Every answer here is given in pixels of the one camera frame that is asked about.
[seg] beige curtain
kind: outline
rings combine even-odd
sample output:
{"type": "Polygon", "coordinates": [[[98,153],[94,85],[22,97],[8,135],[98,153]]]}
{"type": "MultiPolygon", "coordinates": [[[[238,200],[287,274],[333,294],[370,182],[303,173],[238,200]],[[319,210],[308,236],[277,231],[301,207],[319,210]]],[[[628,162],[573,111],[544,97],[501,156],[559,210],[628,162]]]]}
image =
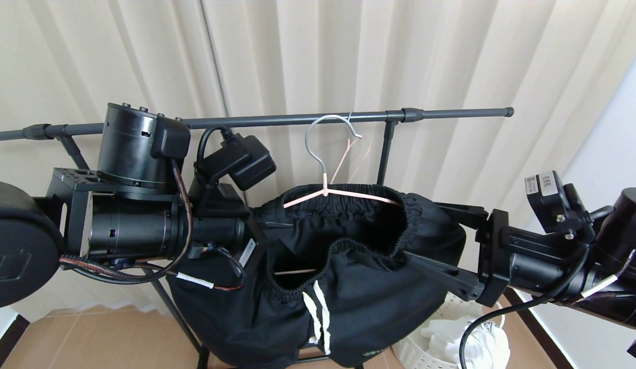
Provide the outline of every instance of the beige curtain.
{"type": "MultiPolygon", "coordinates": [[[[566,169],[635,54],[636,0],[0,2],[0,130],[100,122],[108,102],[181,117],[512,106],[511,119],[400,124],[386,184],[502,208],[522,226],[531,216],[522,178],[566,169]]],[[[371,153],[360,163],[365,146],[355,147],[339,180],[361,166],[354,181],[374,182],[383,124],[357,129],[371,153]]],[[[250,205],[320,180],[304,130],[239,130],[278,166],[248,191],[250,205]]],[[[95,166],[100,136],[78,143],[95,166]]],[[[319,127],[314,143],[333,172],[344,128],[319,127]]],[[[57,142],[0,142],[0,180],[33,196],[53,166],[73,166],[57,142]]],[[[474,243],[463,259],[475,267],[474,243]]],[[[35,320],[125,300],[164,311],[148,285],[70,272],[13,307],[35,320]]]]}

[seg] baseboard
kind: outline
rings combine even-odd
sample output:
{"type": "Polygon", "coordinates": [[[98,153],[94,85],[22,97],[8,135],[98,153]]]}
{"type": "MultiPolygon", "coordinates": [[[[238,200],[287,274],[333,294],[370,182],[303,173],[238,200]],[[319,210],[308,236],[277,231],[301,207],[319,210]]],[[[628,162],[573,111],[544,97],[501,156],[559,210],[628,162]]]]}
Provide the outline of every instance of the baseboard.
{"type": "MultiPolygon", "coordinates": [[[[507,288],[504,295],[512,305],[523,303],[521,297],[511,288],[507,288]]],[[[530,310],[521,310],[518,314],[557,369],[575,369],[530,310]]]]}
{"type": "Polygon", "coordinates": [[[29,321],[18,315],[13,324],[8,327],[4,336],[0,339],[0,367],[8,359],[8,355],[13,351],[22,334],[27,330],[29,321]]]}

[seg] clothing rack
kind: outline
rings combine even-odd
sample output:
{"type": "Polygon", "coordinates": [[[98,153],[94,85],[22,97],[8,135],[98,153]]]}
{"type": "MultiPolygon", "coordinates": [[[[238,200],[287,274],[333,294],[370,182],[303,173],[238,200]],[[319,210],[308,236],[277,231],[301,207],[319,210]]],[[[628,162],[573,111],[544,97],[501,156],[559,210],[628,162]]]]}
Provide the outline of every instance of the clothing rack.
{"type": "MultiPolygon", "coordinates": [[[[130,107],[128,104],[122,104],[124,107],[130,107]]],[[[328,115],[335,114],[348,117],[351,122],[369,122],[383,121],[384,141],[381,149],[381,157],[379,159],[379,170],[377,172],[377,184],[383,185],[386,176],[386,166],[388,166],[388,157],[391,153],[391,142],[393,142],[393,134],[395,127],[400,123],[409,123],[421,121],[424,119],[443,119],[443,118],[464,118],[464,117],[511,117],[514,109],[509,108],[493,108],[493,109],[463,109],[463,110],[422,110],[416,108],[403,108],[401,110],[386,110],[384,112],[358,112],[358,113],[327,113],[327,114],[294,114],[294,115],[261,115],[254,117],[213,117],[213,118],[197,118],[184,119],[184,123],[191,129],[207,129],[214,126],[226,126],[228,128],[247,128],[247,127],[270,127],[270,126],[298,126],[311,124],[316,119],[328,115]]],[[[338,119],[325,119],[320,124],[332,124],[341,122],[338,119]]],[[[103,123],[94,124],[36,124],[24,129],[15,131],[0,132],[0,141],[6,140],[53,140],[60,141],[67,154],[72,157],[74,164],[81,170],[89,170],[90,167],[86,163],[81,150],[74,141],[73,136],[78,135],[96,135],[102,133],[103,123]]],[[[144,269],[146,275],[153,272],[144,269]]],[[[194,336],[188,324],[184,321],[177,306],[168,296],[167,292],[160,283],[160,280],[151,282],[156,293],[163,300],[172,316],[179,323],[183,333],[193,344],[193,347],[199,355],[197,369],[206,369],[208,367],[208,359],[210,351],[207,347],[201,345],[194,336]]],[[[308,357],[297,360],[296,364],[304,362],[313,362],[318,360],[329,359],[327,355],[317,357],[308,357]]]]}

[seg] white cloth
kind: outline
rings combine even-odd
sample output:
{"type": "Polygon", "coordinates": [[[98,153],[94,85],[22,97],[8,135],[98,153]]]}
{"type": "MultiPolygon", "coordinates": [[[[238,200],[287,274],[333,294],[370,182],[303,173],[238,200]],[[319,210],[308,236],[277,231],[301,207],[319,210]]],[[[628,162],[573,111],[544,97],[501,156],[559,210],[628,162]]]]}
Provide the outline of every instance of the white cloth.
{"type": "Polygon", "coordinates": [[[331,346],[331,334],[329,333],[329,324],[330,324],[330,316],[329,316],[329,308],[327,308],[327,301],[324,298],[324,294],[320,289],[320,285],[316,280],[313,283],[313,292],[315,292],[316,297],[318,297],[318,302],[320,302],[322,306],[322,322],[318,319],[318,306],[316,306],[315,301],[311,299],[311,296],[306,292],[302,292],[302,296],[304,298],[304,305],[306,305],[306,309],[311,314],[311,319],[313,319],[313,337],[309,339],[309,343],[318,343],[320,342],[320,329],[324,332],[324,353],[325,355],[329,355],[332,353],[330,348],[331,346]]]}
{"type": "MultiPolygon", "coordinates": [[[[459,343],[473,317],[457,320],[435,319],[420,330],[429,339],[427,353],[436,359],[459,364],[459,343]]],[[[466,341],[466,366],[475,369],[506,369],[509,362],[507,334],[493,322],[485,322],[466,341]]]]}

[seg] laundry basket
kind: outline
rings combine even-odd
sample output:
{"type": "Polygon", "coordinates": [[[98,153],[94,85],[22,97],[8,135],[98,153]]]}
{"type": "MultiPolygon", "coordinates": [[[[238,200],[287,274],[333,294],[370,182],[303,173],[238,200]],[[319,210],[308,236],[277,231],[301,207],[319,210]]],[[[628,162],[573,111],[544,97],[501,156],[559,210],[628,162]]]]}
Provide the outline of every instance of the laundry basket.
{"type": "MultiPolygon", "coordinates": [[[[404,369],[458,369],[457,364],[452,364],[439,360],[426,352],[429,340],[421,336],[420,329],[427,327],[431,319],[449,319],[456,320],[465,315],[479,318],[484,313],[482,305],[475,301],[463,301],[459,297],[448,293],[445,302],[426,322],[411,332],[409,336],[401,339],[398,343],[391,346],[393,353],[400,361],[404,369]]],[[[500,322],[500,327],[504,323],[504,317],[500,322]]]]}

